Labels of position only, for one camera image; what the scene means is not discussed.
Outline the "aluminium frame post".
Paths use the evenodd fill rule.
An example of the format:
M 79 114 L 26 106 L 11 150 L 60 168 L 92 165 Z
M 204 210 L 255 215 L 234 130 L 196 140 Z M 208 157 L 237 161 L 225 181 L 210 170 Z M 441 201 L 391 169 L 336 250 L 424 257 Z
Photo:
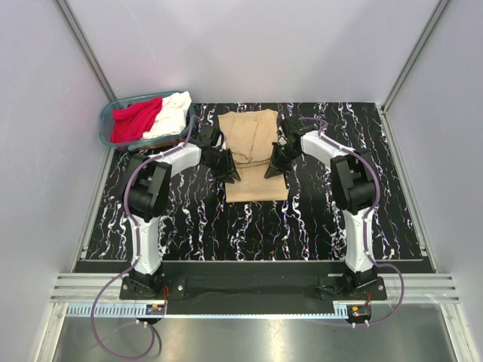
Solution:
M 66 0 L 53 0 L 53 3 L 60 12 L 60 16 L 65 22 L 67 28 L 69 29 L 75 43 L 78 45 L 79 50 L 82 53 L 88 67 L 90 68 L 93 76 L 95 77 L 97 83 L 100 86 L 105 97 L 108 101 L 117 100 L 115 91 L 113 90 L 99 60 L 97 59 L 88 38 L 82 29 L 80 22 L 75 15 L 70 3 Z
M 439 25 L 441 19 L 450 7 L 451 3 L 451 0 L 438 0 L 436 2 L 435 7 L 433 8 L 414 46 L 412 47 L 411 52 L 409 53 L 409 56 L 406 59 L 400 73 L 398 74 L 397 79 L 391 87 L 386 99 L 380 106 L 383 114 L 389 112 L 392 104 L 395 102 L 395 99 L 403 88 L 413 68 L 416 66 L 417 61 L 419 60 L 421 54 L 428 45 L 432 35 L 434 34 L 437 26 Z

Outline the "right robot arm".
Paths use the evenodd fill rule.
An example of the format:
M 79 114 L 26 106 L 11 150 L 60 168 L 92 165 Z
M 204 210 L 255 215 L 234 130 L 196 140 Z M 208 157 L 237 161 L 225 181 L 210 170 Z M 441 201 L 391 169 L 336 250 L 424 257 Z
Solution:
M 330 170 L 332 196 L 343 213 L 346 230 L 346 270 L 331 287 L 321 290 L 331 296 L 359 299 L 377 282 L 372 247 L 372 219 L 379 204 L 380 187 L 371 152 L 345 146 L 325 134 L 328 123 L 314 118 L 290 117 L 280 122 L 280 140 L 272 144 L 266 179 L 290 170 L 292 161 L 309 155 Z

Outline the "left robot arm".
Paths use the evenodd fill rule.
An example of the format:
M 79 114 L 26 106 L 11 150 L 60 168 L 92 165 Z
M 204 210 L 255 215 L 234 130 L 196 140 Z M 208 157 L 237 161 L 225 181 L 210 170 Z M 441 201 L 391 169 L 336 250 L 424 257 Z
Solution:
M 166 291 L 158 251 L 159 220 L 169 199 L 172 177 L 199 165 L 209 168 L 215 179 L 228 183 L 241 179 L 225 135 L 209 125 L 167 151 L 131 158 L 122 203 L 131 227 L 133 256 L 122 273 L 123 299 L 126 293 L 153 299 Z

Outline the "left aluminium frame post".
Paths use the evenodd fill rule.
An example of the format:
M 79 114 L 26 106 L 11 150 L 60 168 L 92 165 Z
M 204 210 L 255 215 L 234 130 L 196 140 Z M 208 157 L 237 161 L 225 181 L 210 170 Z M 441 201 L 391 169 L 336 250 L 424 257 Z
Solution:
M 88 67 L 90 68 L 93 76 L 95 77 L 97 83 L 100 86 L 105 97 L 108 101 L 117 100 L 115 91 L 113 90 L 99 60 L 97 59 L 88 38 L 82 29 L 80 22 L 75 15 L 70 3 L 66 0 L 53 0 L 53 3 L 60 12 L 60 16 L 65 22 L 67 28 L 69 29 L 75 43 L 78 45 L 79 50 L 82 53 Z

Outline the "aluminium rail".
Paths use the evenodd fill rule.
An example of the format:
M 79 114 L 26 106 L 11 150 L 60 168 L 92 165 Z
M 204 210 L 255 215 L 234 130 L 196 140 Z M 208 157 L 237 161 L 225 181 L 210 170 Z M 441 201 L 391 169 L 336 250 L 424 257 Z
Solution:
M 314 311 L 323 304 L 457 302 L 452 278 L 442 274 L 382 274 L 365 296 L 331 296 L 321 290 L 331 287 L 335 275 L 316 276 L 275 274 L 168 275 L 163 278 L 166 291 L 141 299 L 126 293 L 122 280 L 110 274 L 61 274 L 51 293 L 51 302 L 163 302 L 194 305 L 248 305 L 264 311 Z

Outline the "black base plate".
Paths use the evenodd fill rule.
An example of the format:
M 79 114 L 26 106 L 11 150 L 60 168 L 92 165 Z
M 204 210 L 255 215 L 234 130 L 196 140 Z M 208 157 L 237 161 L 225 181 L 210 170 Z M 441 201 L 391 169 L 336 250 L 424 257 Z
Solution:
M 120 297 L 166 300 L 171 315 L 260 318 L 331 313 L 336 301 L 364 304 L 384 301 L 387 294 L 376 271 L 359 278 L 343 262 L 168 261 L 153 281 L 125 278 Z

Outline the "teal laundry basket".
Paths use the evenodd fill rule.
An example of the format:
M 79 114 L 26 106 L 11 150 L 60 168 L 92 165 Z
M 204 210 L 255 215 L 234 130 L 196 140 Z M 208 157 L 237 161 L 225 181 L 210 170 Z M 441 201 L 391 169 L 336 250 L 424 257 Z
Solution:
M 100 113 L 100 141 L 117 150 L 152 149 L 194 131 L 189 91 L 170 90 L 112 101 Z

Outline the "tan polo shirt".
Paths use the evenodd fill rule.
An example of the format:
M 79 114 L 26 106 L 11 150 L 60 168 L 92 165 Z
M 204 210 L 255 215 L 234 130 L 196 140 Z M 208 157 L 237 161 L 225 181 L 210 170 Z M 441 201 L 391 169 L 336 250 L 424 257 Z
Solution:
M 288 190 L 282 175 L 265 178 L 273 143 L 278 140 L 277 111 L 228 112 L 218 117 L 228 149 L 241 179 L 226 184 L 226 201 L 286 201 Z

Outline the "right aluminium frame post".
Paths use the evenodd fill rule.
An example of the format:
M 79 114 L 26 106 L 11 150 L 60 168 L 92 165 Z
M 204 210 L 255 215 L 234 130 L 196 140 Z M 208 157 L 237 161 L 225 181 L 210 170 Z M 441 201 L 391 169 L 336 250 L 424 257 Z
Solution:
M 406 59 L 400 73 L 398 74 L 397 79 L 391 87 L 386 99 L 380 106 L 383 114 L 389 112 L 392 104 L 395 102 L 395 99 L 403 88 L 413 68 L 416 66 L 417 61 L 419 60 L 421 54 L 428 45 L 432 35 L 434 34 L 437 26 L 439 25 L 441 19 L 450 7 L 451 3 L 451 0 L 438 0 L 436 2 L 435 7 L 433 8 L 414 46 L 412 47 L 411 52 L 409 53 L 409 56 Z

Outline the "red shirt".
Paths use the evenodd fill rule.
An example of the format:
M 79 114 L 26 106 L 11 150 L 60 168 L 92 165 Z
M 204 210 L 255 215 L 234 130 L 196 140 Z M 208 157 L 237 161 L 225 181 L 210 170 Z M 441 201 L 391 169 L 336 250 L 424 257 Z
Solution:
M 110 136 L 112 143 L 129 143 L 140 140 L 153 126 L 155 117 L 162 110 L 162 98 L 156 97 L 135 103 L 125 109 L 112 111 L 114 125 Z

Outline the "white shirt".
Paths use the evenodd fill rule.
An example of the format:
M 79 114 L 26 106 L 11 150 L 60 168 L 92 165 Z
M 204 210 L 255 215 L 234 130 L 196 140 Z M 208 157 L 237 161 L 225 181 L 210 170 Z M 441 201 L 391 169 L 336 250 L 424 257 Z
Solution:
M 192 98 L 189 91 L 176 92 L 162 100 L 162 110 L 155 117 L 150 130 L 143 133 L 143 140 L 181 133 L 186 128 L 186 116 Z

